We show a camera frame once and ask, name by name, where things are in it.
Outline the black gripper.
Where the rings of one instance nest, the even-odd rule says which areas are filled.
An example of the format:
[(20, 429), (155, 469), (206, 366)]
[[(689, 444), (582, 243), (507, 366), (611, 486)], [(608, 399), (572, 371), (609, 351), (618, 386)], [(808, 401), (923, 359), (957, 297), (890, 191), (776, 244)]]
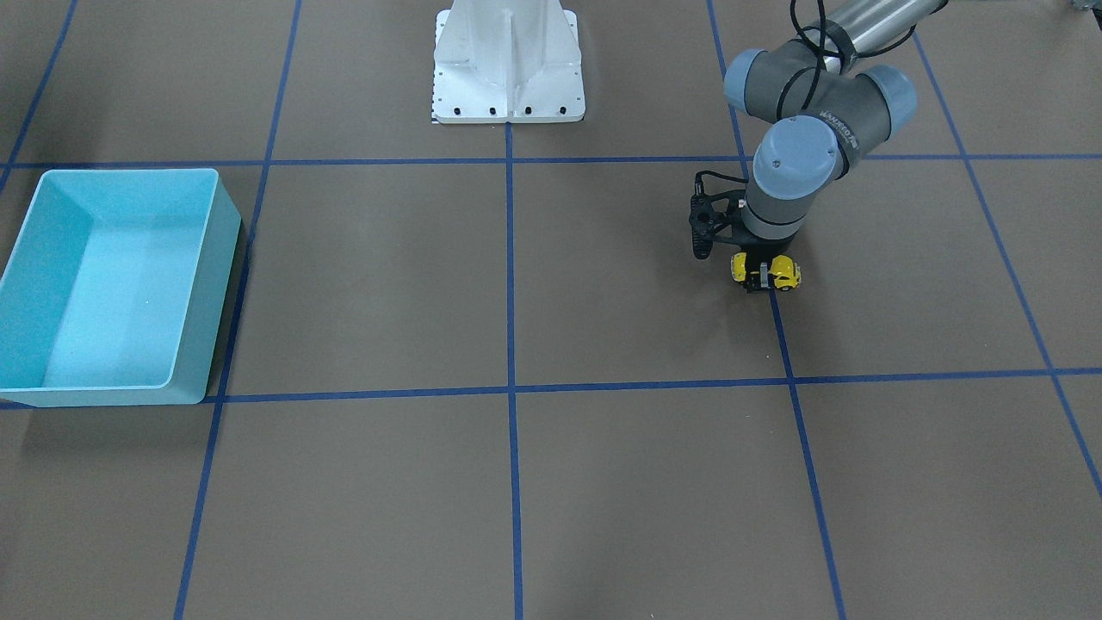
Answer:
[[(774, 259), (784, 255), (795, 238), (796, 235), (791, 233), (784, 239), (764, 239), (748, 229), (736, 229), (736, 246), (741, 248), (741, 252), (746, 252), (748, 259)], [(771, 290), (771, 265), (759, 260), (750, 267), (752, 293), (767, 293)]]

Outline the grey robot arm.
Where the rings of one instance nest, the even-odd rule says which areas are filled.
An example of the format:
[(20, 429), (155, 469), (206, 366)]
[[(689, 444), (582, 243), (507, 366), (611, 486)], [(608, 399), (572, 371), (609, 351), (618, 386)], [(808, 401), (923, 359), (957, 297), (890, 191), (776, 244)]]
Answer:
[(769, 129), (757, 146), (734, 232), (739, 252), (732, 276), (757, 293), (791, 290), (799, 268), (786, 251), (815, 196), (857, 168), (862, 157), (910, 122), (912, 81), (889, 65), (857, 70), (862, 59), (901, 46), (941, 1), (846, 1), (815, 21), (796, 24), (795, 39), (773, 51), (750, 48), (732, 59), (727, 101)]

